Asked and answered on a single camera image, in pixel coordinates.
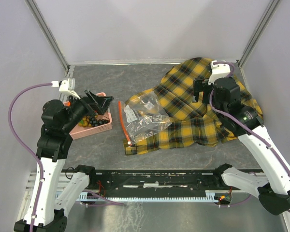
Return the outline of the dark fake grape bunch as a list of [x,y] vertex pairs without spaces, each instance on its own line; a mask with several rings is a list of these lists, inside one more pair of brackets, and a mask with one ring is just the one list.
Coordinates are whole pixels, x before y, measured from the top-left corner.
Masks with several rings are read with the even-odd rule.
[[89,127],[97,127],[109,123],[109,119],[97,119],[96,117],[88,117],[87,122]]

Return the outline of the brown fake longan bunch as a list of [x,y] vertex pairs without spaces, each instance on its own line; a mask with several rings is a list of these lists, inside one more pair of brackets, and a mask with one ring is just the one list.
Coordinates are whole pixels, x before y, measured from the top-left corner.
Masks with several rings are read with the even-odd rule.
[[90,117],[88,116],[83,117],[81,121],[78,123],[78,126],[83,128],[92,127]]

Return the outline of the clear zip top bag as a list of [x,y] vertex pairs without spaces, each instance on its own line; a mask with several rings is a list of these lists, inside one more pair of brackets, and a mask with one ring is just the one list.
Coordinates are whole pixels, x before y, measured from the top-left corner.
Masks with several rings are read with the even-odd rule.
[[119,101],[118,110],[128,146],[167,129],[172,123],[153,91],[136,96],[128,103]]

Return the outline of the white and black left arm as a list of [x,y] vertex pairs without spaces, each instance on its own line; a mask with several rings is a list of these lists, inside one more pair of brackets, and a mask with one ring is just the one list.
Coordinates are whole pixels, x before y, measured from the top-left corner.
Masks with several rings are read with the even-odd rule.
[[63,232],[69,212],[85,188],[97,184],[93,166],[78,165],[72,179],[57,197],[58,181],[73,138],[70,132],[92,113],[104,115],[112,96],[93,94],[71,99],[70,106],[60,100],[50,100],[43,106],[41,136],[34,157],[37,173],[28,211],[23,219],[14,224],[15,232]]

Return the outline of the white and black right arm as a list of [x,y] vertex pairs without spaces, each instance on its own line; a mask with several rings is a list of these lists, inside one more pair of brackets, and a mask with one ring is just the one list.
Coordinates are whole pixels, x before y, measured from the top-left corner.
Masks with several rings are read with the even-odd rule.
[[194,97],[200,92],[203,103],[210,105],[223,127],[245,145],[264,172],[264,176],[255,176],[223,164],[215,169],[214,187],[240,189],[259,199],[273,215],[290,212],[290,165],[274,145],[257,110],[241,103],[239,85],[232,77],[194,80]]

